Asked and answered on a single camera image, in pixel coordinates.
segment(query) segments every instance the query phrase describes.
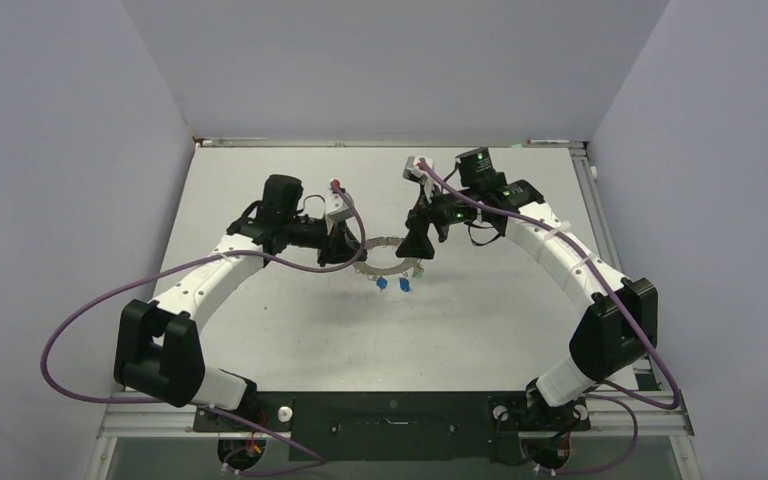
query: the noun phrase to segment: white tabletop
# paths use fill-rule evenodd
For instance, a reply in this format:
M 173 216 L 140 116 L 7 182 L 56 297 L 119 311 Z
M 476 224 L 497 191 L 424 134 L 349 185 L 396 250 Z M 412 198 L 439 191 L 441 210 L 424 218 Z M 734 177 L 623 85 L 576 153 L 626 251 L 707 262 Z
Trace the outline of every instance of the white tabletop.
M 463 148 L 201 148 L 196 150 L 163 261 L 169 268 L 204 256 L 273 173 L 298 177 L 305 194 L 339 178 L 369 237 L 403 236 L 418 186 L 401 178 L 409 155 L 425 155 L 448 173 Z M 508 181 L 526 179 L 573 232 L 596 250 L 569 151 L 491 149 Z M 321 203 L 308 201 L 319 215 Z M 357 227 L 352 229 L 358 235 Z M 518 390 L 568 354 L 580 318 L 552 279 L 502 239 L 473 247 L 466 227 L 435 243 L 411 293 L 353 269 L 319 275 L 269 265 L 217 310 L 201 333 L 206 361 L 258 383 L 263 391 Z M 476 232 L 477 239 L 489 238 Z M 371 255 L 395 264 L 393 250 Z M 312 250 L 282 257 L 313 265 Z M 157 292 L 182 275 L 158 282 Z M 615 379 L 637 388 L 630 368 Z

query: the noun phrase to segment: light purple wall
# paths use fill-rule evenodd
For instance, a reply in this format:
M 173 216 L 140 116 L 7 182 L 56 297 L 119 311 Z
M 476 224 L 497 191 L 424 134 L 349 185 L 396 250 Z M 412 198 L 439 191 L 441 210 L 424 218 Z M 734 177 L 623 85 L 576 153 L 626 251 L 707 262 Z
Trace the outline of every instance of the light purple wall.
M 39 374 L 82 302 L 157 271 L 192 143 L 118 0 L 0 1 L 0 479 L 82 478 L 104 408 Z M 113 388 L 122 299 L 79 321 L 54 374 Z
M 124 0 L 201 136 L 590 139 L 667 0 Z
M 591 155 L 706 478 L 768 478 L 768 1 L 672 0 Z

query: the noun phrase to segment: white knob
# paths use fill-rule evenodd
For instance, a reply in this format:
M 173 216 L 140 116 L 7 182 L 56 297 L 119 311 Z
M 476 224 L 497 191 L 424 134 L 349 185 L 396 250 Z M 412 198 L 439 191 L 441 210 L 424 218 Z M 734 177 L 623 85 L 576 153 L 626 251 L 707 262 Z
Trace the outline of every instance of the white knob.
M 281 407 L 278 409 L 278 421 L 287 423 L 293 418 L 293 409 L 290 407 Z

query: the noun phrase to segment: white cable tie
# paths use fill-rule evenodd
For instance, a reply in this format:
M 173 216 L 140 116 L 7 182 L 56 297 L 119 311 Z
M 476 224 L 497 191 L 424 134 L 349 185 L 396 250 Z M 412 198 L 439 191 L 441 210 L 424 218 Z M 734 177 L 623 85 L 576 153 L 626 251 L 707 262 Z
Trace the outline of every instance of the white cable tie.
M 583 267 L 583 266 L 584 266 L 584 265 L 585 265 L 587 262 L 589 262 L 589 261 L 593 260 L 593 259 L 594 259 L 594 258 L 596 258 L 596 257 L 598 257 L 598 255 L 596 255 L 596 252 L 590 252 L 590 255 L 588 255 L 588 256 L 586 256 L 586 257 L 582 258 L 580 262 L 578 262 L 578 263 L 576 263 L 575 265 L 573 265 L 573 266 L 572 266 L 572 268 L 570 269 L 569 273 L 567 273 L 567 278 L 566 278 L 566 280 L 564 280 L 564 286 L 563 286 L 563 289 L 564 289 L 564 290 L 566 290 L 566 288 L 567 288 L 567 284 L 569 283 L 569 281 L 570 281 L 570 279 L 573 277 L 573 275 L 576 275 L 576 273 L 575 273 L 575 272 L 576 272 L 576 271 L 577 271 L 579 268 Z
M 596 255 L 596 252 L 590 252 L 590 255 L 588 255 L 588 256 L 586 256 L 586 257 L 582 258 L 580 262 L 578 262 L 578 263 L 576 263 L 575 265 L 573 265 L 573 267 L 572 267 L 572 270 L 570 270 L 570 271 L 571 271 L 571 272 L 574 272 L 576 269 L 578 269 L 578 268 L 581 268 L 581 267 L 583 267 L 585 264 L 587 264 L 587 262 L 592 262 L 592 261 L 593 261 L 594 259 L 596 259 L 596 257 L 598 257 L 598 256 L 599 256 L 599 255 Z
M 543 249 L 546 248 L 546 242 L 555 238 L 555 235 L 561 232 L 568 232 L 570 228 L 572 228 L 572 224 L 570 222 L 563 222 L 557 227 L 546 232 L 546 235 L 544 235 L 543 238 L 540 240 L 540 247 L 537 250 L 537 256 L 536 256 L 537 263 L 540 263 L 540 257 L 543 255 Z
M 231 261 L 231 257 L 229 257 L 229 256 L 228 256 L 228 254 L 227 254 L 227 253 L 225 253 L 225 252 L 222 252 L 222 251 L 220 251 L 219 253 L 217 253 L 217 255 L 219 255 L 220 257 L 222 257 L 222 261 L 223 261 L 223 262 L 230 262 L 230 261 Z

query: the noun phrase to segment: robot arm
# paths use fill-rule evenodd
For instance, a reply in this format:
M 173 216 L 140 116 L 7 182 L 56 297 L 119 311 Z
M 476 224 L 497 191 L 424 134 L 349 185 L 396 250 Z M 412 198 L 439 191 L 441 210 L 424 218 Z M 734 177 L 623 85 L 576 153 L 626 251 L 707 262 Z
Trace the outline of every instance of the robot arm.
M 396 252 L 397 257 L 432 259 L 434 248 L 427 238 L 430 225 L 433 224 L 438 233 L 448 232 L 452 224 L 480 219 L 492 224 L 500 235 L 534 258 L 581 315 L 582 320 L 570 340 L 569 353 L 526 388 L 531 411 L 553 416 L 552 410 L 569 405 L 646 353 L 616 306 L 603 294 L 602 286 L 586 266 L 587 260 L 593 261 L 609 288 L 623 300 L 653 345 L 656 343 L 657 292 L 652 284 L 646 279 L 631 282 L 604 263 L 575 235 L 567 232 L 569 223 L 555 215 L 531 184 L 525 180 L 508 184 L 505 175 L 493 169 L 486 148 L 457 157 L 461 184 L 466 187 L 460 193 L 489 206 L 538 219 L 549 226 L 548 230 L 520 219 L 479 211 L 451 193 L 434 190 L 429 199 L 425 194 L 429 190 L 426 184 L 432 179 L 418 167 L 418 160 L 409 158 L 403 175 L 420 183 L 422 193 L 408 213 L 408 234 Z M 581 248 L 585 258 L 560 237 L 561 233 Z M 439 240 L 444 241 L 445 235 L 441 234 Z
M 302 192 L 298 179 L 272 175 L 262 200 L 228 227 L 213 249 L 213 261 L 150 302 L 132 300 L 123 309 L 114 365 L 117 382 L 177 407 L 212 404 L 245 412 L 255 404 L 253 381 L 205 365 L 199 333 L 207 321 L 268 264 L 263 253 L 276 255 L 288 245 L 315 248 L 318 263 L 326 265 L 345 263 L 362 248 L 346 225 L 352 215 L 343 197 L 326 196 L 325 214 L 316 219 L 299 215 Z M 251 218 L 255 208 L 257 215 Z M 365 258 L 361 251 L 359 259 Z M 163 344 L 155 343 L 161 336 Z

